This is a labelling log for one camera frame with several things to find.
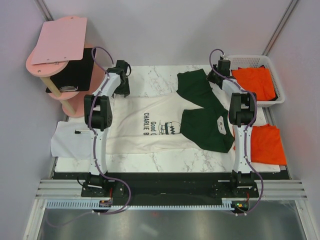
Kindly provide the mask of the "cream and green t-shirt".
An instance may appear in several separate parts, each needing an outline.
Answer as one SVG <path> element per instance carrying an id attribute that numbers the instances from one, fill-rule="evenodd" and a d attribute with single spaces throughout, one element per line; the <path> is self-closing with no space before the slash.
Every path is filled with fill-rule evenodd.
<path id="1" fill-rule="evenodd" d="M 154 97 L 113 99 L 106 153 L 149 154 L 198 148 L 226 154 L 235 141 L 228 111 L 203 69 L 177 74 L 178 89 Z"/>

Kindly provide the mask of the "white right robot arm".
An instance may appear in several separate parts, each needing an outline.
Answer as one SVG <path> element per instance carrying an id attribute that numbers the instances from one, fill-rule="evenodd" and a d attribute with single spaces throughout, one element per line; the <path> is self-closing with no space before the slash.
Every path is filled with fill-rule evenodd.
<path id="1" fill-rule="evenodd" d="M 231 76 L 231 61 L 221 56 L 207 80 L 218 85 L 230 96 L 228 119 L 235 137 L 235 161 L 229 191 L 235 197 L 242 196 L 254 186 L 254 170 L 251 165 L 251 136 L 257 119 L 256 95 L 244 90 Z"/>

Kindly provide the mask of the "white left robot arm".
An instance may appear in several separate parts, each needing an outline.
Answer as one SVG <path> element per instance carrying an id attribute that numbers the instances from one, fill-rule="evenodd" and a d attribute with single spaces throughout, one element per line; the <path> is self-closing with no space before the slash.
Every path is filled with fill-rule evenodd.
<path id="1" fill-rule="evenodd" d="M 90 130 L 92 141 L 89 173 L 94 178 L 107 179 L 106 142 L 113 122 L 110 99 L 116 95 L 130 95 L 129 75 L 132 68 L 125 60 L 117 60 L 115 67 L 108 68 L 97 90 L 84 96 L 84 121 Z"/>

